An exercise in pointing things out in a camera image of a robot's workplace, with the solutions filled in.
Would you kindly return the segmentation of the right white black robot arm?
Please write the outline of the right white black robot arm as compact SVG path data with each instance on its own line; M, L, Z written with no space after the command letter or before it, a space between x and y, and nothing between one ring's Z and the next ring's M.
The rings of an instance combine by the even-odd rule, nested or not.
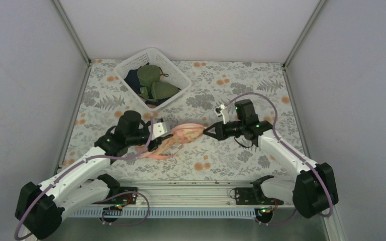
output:
M328 163L319 164L302 155L278 135L274 125L260 121L251 100L237 101L234 106L238 120L230 121L222 104L215 109L215 113L223 120L206 128L204 135L218 141L244 137L273 156L295 179L291 183L271 175L264 176L252 191L253 200L257 204L265 204L275 198L292 203L305 218L317 214L330 217L339 201L333 168Z

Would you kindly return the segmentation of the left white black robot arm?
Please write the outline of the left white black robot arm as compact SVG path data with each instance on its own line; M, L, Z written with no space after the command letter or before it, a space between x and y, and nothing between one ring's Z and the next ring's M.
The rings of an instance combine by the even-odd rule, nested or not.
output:
M138 112L124 112L117 125L77 161L39 184L28 182L21 188L14 239L31 235L47 238L74 212L93 203L116 202L120 184L110 175L100 175L85 186L83 183L116 160L136 159L145 151L156 150L170 136L170 126L163 119L152 117L144 122Z

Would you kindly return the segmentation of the peach floral mesh laundry bag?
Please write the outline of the peach floral mesh laundry bag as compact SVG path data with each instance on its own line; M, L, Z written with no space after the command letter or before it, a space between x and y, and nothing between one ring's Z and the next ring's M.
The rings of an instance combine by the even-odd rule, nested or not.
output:
M155 160L169 159L175 156L184 147L185 144L192 143L199 137L201 137L203 135L203 131L206 128L207 127L205 125L196 123L178 125L171 130L170 133L172 134L172 137L162 141L161 145L156 150L152 152L145 152L141 154L138 158L150 158ZM172 146L177 145L177 151L170 155L164 155L164 153L168 151Z

